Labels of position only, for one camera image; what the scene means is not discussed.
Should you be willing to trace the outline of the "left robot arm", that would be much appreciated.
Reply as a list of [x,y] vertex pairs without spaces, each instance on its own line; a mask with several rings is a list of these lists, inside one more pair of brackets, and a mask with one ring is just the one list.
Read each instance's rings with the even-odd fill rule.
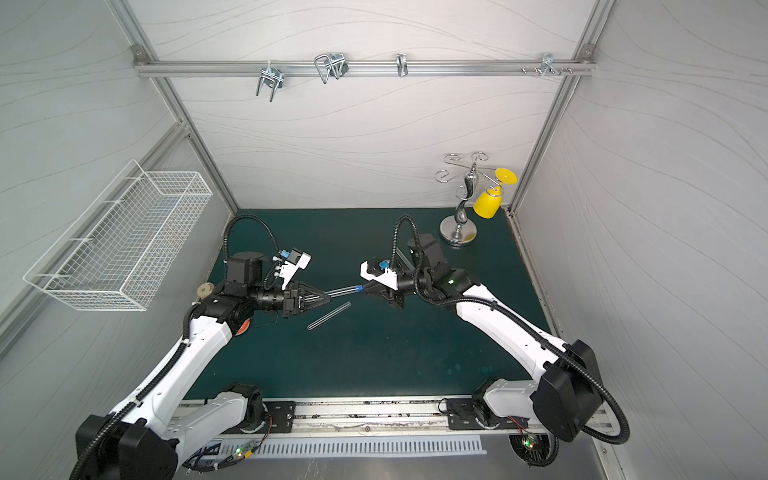
[[299,315],[329,302],[321,290],[294,281],[310,254],[277,250],[268,274],[258,252],[232,254],[222,247],[226,276],[199,298],[183,316],[181,338],[152,372],[108,414],[89,416],[76,432],[77,461],[73,479],[170,479],[182,468],[198,472],[206,445],[230,429],[259,438],[211,465],[219,470],[239,463],[257,450],[272,429],[273,416],[257,386],[234,383],[195,412],[174,414],[211,360],[243,333],[254,313]]

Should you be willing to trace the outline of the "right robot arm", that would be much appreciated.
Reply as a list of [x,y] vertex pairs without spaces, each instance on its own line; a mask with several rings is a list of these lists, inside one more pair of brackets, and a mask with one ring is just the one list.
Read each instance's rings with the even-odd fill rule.
[[568,343],[525,319],[500,301],[487,286],[461,268],[449,265],[439,242],[419,232],[412,216],[396,222],[410,226],[412,267],[396,254],[372,257],[360,265],[367,294],[403,307],[414,295],[454,313],[510,354],[529,374],[527,387],[497,379],[480,391],[480,403],[496,417],[535,418],[561,441],[581,433],[622,445],[631,434],[626,414],[603,384],[592,348],[581,340]]

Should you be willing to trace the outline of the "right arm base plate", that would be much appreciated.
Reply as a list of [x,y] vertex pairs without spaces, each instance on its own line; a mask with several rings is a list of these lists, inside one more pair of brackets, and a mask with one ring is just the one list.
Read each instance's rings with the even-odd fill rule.
[[445,416],[448,428],[464,430],[526,430],[530,418],[498,416],[482,401],[475,398],[447,397],[438,402],[438,412]]

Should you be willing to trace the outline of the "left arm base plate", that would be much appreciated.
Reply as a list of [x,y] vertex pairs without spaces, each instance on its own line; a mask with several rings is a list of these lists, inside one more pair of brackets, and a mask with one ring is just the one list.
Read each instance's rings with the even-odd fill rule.
[[256,435],[271,433],[290,433],[296,410],[295,401],[266,400],[262,402],[262,416],[259,422],[245,420],[239,425],[222,432],[223,435]]

